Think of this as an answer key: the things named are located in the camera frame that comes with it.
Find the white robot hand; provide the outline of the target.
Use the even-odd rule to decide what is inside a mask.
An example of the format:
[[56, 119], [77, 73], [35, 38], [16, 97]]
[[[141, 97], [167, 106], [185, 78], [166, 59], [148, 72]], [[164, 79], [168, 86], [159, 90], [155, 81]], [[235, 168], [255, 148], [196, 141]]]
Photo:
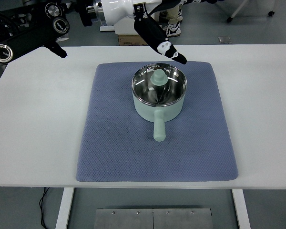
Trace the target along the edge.
[[103, 26], [112, 26], [125, 17], [134, 17], [134, 29], [157, 53], [186, 64], [187, 59], [169, 42], [166, 32], [151, 17], [158, 11], [171, 9], [180, 0], [96, 0], [95, 12]]

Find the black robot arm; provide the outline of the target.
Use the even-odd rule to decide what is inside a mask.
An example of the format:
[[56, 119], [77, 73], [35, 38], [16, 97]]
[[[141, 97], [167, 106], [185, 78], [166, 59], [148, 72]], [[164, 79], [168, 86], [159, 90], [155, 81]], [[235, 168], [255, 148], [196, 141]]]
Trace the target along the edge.
[[[78, 0], [75, 10], [84, 26], [98, 21], [111, 26], [123, 18], [132, 18], [135, 31], [155, 52], [186, 64], [186, 58], [169, 42], [166, 33], [152, 17], [154, 13], [178, 4], [177, 0]], [[0, 12], [0, 65], [42, 46], [65, 58], [67, 53], [57, 39], [70, 30], [66, 10], [66, 4], [60, 0], [43, 0]]]

